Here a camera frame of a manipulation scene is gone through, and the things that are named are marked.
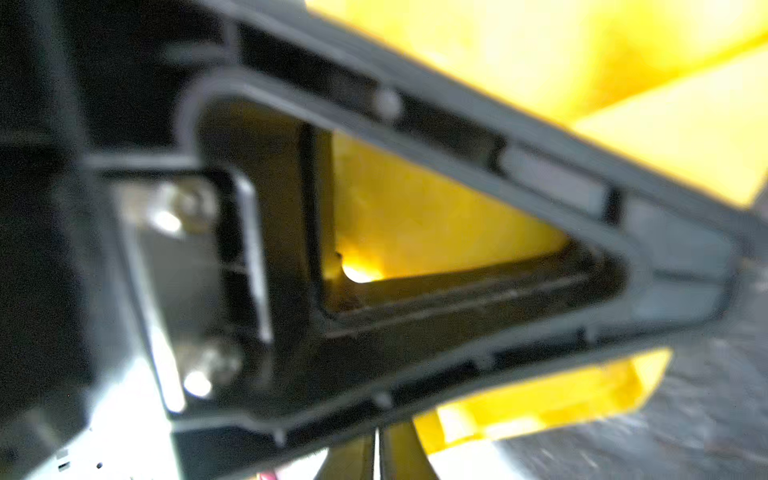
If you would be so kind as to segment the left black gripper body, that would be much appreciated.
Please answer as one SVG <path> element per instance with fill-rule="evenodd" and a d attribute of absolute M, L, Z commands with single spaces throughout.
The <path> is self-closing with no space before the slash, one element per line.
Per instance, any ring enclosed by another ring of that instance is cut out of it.
<path fill-rule="evenodd" d="M 183 72 L 226 58 L 219 2 L 1 5 L 1 475 L 236 479 L 232 431 L 173 431 L 100 158 L 171 138 Z"/>

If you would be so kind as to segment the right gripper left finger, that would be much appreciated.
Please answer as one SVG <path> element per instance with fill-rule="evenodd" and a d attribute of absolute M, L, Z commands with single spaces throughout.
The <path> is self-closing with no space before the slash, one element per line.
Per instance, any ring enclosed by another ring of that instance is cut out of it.
<path fill-rule="evenodd" d="M 374 447 L 369 434 L 330 448 L 315 480 L 372 480 Z"/>

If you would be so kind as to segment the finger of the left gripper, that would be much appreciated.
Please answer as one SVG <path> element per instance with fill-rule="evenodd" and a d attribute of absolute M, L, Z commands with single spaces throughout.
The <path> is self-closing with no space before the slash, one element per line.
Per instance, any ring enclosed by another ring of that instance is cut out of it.
<path fill-rule="evenodd" d="M 102 8 L 86 90 L 186 479 L 240 479 L 464 393 L 729 325 L 754 215 L 279 1 Z M 353 284 L 346 133 L 565 235 Z"/>

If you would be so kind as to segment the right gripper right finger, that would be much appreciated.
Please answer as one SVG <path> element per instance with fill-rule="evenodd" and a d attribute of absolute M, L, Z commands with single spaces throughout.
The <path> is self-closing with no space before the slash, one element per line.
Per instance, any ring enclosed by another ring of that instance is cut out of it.
<path fill-rule="evenodd" d="M 387 480 L 438 480 L 412 421 L 379 430 L 379 471 Z"/>

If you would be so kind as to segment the yellow paper napkin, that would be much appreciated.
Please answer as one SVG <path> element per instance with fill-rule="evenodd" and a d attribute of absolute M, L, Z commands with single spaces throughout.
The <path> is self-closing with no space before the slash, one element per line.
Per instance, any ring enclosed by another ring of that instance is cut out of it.
<path fill-rule="evenodd" d="M 767 178 L 763 1 L 312 1 L 309 8 L 742 208 Z M 354 280 L 551 252 L 562 235 L 340 135 Z"/>

